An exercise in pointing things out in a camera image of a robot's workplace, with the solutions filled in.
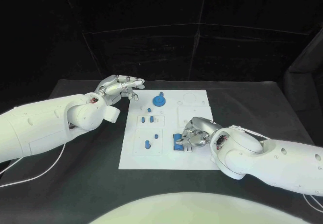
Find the screw hole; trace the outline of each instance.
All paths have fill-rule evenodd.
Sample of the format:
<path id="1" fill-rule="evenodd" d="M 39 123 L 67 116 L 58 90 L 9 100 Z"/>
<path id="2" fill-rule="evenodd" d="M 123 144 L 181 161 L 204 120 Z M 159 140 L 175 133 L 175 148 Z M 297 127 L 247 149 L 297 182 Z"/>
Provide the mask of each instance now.
<path id="1" fill-rule="evenodd" d="M 286 151 L 286 149 L 283 148 L 281 149 L 281 153 L 286 155 L 287 154 L 287 151 Z"/>
<path id="2" fill-rule="evenodd" d="M 322 157 L 320 157 L 320 155 L 319 155 L 319 154 L 316 154 L 316 155 L 315 155 L 315 158 L 316 158 L 316 160 L 318 160 L 318 161 L 320 161 L 320 160 L 322 160 Z"/>

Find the robotic hand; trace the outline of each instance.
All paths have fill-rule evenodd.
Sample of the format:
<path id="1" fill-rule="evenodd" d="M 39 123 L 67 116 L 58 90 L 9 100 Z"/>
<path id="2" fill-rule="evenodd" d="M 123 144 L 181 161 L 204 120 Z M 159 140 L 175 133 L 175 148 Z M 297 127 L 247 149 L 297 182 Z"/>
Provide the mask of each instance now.
<path id="1" fill-rule="evenodd" d="M 113 75 L 94 92 L 15 107 L 0 115 L 0 162 L 49 151 L 94 130 L 103 120 L 116 123 L 121 97 L 139 100 L 133 88 L 144 80 Z"/>
<path id="2" fill-rule="evenodd" d="M 323 148 L 268 138 L 258 141 L 247 132 L 267 138 L 241 127 L 222 128 L 193 117 L 176 144 L 188 151 L 211 144 L 212 161 L 234 179 L 251 174 L 271 186 L 323 196 Z"/>

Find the black table surface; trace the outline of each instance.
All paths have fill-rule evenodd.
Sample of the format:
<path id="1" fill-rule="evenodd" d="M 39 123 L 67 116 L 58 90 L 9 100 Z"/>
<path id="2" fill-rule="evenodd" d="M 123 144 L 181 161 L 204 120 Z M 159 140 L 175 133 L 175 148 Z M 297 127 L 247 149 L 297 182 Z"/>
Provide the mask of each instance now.
<path id="1" fill-rule="evenodd" d="M 51 98 L 93 92 L 100 81 L 61 80 Z M 270 138 L 312 144 L 312 138 L 274 82 L 147 81 L 147 90 L 206 90 L 214 120 L 240 125 Z M 268 186 L 247 175 L 243 180 L 212 170 L 119 170 L 129 99 L 114 105 L 117 123 L 101 126 L 67 144 L 61 160 L 36 180 L 0 188 L 0 223 L 88 223 L 110 210 L 147 196 L 208 192 L 266 204 L 312 223 L 322 213 L 302 194 Z M 5 173 L 0 184 L 41 174 L 62 147 L 29 156 Z"/>

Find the white rounded surface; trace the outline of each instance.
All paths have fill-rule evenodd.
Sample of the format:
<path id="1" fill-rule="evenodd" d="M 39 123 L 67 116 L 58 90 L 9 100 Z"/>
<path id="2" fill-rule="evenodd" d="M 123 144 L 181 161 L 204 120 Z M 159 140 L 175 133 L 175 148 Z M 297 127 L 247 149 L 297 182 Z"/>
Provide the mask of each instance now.
<path id="1" fill-rule="evenodd" d="M 130 202 L 93 224 L 306 224 L 300 218 L 237 197 L 209 193 L 172 193 Z"/>
<path id="2" fill-rule="evenodd" d="M 183 100 L 188 102 L 188 103 L 193 103 L 195 100 L 196 100 L 196 96 L 192 94 L 192 93 L 186 93 L 183 95 Z"/>

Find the black backdrop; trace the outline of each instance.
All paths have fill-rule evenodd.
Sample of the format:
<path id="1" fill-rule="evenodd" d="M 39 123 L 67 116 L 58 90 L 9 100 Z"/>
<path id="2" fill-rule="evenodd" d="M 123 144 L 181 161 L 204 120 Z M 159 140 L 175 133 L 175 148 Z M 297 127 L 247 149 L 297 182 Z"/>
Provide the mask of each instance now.
<path id="1" fill-rule="evenodd" d="M 2 112 L 45 99 L 62 78 L 277 81 L 323 13 L 319 0 L 33 0 L 3 9 Z"/>

